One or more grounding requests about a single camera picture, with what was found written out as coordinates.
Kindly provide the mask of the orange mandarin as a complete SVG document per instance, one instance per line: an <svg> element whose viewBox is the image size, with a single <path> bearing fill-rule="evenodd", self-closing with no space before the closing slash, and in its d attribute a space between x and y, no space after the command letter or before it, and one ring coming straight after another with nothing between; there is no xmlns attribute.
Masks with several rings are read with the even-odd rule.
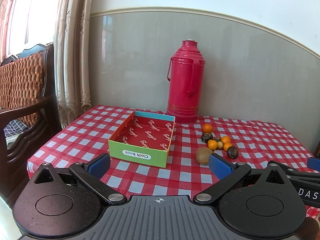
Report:
<svg viewBox="0 0 320 240"><path fill-rule="evenodd" d="M204 124L202 126L202 131L203 133L212 133L213 132L213 127L211 124Z"/></svg>
<svg viewBox="0 0 320 240"><path fill-rule="evenodd" d="M230 137L228 137L228 136L223 136L223 137L221 138L221 142L222 142L223 144L230 143L230 142L231 142L231 139L230 139Z"/></svg>
<svg viewBox="0 0 320 240"><path fill-rule="evenodd" d="M215 140L208 141L208 148L212 151L217 149L217 142Z"/></svg>
<svg viewBox="0 0 320 240"><path fill-rule="evenodd" d="M232 146L232 144L231 144L230 142L227 142L227 143L225 143L225 144L223 145L223 150L224 150L225 152L227 152L228 149L229 149L231 146Z"/></svg>

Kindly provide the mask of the pale longan fruit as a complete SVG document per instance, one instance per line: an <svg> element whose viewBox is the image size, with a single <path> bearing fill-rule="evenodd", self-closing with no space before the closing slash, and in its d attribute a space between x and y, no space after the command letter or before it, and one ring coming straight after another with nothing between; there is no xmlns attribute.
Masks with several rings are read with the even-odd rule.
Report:
<svg viewBox="0 0 320 240"><path fill-rule="evenodd" d="M217 148L220 150L223 149L223 143L221 141L217 142Z"/></svg>

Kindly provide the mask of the brown kiwi fruit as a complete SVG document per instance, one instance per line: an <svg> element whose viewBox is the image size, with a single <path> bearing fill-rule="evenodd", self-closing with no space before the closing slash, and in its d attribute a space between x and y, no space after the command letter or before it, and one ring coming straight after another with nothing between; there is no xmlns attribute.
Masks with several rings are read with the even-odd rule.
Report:
<svg viewBox="0 0 320 240"><path fill-rule="evenodd" d="M196 160L201 165L208 165L209 157L213 153L210 148L201 147L196 151Z"/></svg>

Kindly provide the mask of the red checkered tablecloth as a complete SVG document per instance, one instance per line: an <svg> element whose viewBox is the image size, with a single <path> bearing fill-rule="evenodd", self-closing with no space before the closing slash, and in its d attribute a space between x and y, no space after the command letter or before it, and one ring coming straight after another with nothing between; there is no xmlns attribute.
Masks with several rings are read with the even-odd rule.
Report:
<svg viewBox="0 0 320 240"><path fill-rule="evenodd" d="M308 170L311 153L278 124L213 116L179 124L162 112L98 105L37 150L27 161L27 172L33 175L44 163L65 168L110 153L110 164L98 171L103 183L125 196L194 196L217 181L196 160L197 150L206 146L204 125L213 127L215 138L227 138L239 152L236 161L251 168L265 168L273 160Z"/></svg>

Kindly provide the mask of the colourful cardboard box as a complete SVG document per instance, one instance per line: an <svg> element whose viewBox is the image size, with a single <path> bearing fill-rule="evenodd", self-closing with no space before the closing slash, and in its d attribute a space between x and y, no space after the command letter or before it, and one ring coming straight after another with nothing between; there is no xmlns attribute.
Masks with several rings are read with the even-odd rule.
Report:
<svg viewBox="0 0 320 240"><path fill-rule="evenodd" d="M174 126L174 116L134 111L110 136L110 156L165 168Z"/></svg>

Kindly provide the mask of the blue plaid cloth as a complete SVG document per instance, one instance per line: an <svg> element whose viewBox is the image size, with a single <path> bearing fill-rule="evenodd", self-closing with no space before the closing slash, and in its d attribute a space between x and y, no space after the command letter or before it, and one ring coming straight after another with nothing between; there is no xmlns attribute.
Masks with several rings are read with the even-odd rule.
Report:
<svg viewBox="0 0 320 240"><path fill-rule="evenodd" d="M28 126L19 119L11 120L3 129L6 138L18 135L28 129Z"/></svg>

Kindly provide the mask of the red thermos flask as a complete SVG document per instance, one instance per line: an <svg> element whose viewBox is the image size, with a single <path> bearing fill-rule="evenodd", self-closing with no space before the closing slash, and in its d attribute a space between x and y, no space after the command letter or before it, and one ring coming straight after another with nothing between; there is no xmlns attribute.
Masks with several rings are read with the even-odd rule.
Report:
<svg viewBox="0 0 320 240"><path fill-rule="evenodd" d="M193 40L182 41L170 58L167 114L178 123L189 124L198 118L204 66L205 60Z"/></svg>

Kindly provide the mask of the beige lace curtain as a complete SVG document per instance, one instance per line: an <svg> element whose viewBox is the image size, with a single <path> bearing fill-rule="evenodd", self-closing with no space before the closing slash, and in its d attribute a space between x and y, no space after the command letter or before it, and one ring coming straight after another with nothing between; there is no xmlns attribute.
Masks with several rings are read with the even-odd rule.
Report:
<svg viewBox="0 0 320 240"><path fill-rule="evenodd" d="M62 128L91 108L89 25L92 0L59 0L54 35L54 75Z"/></svg>

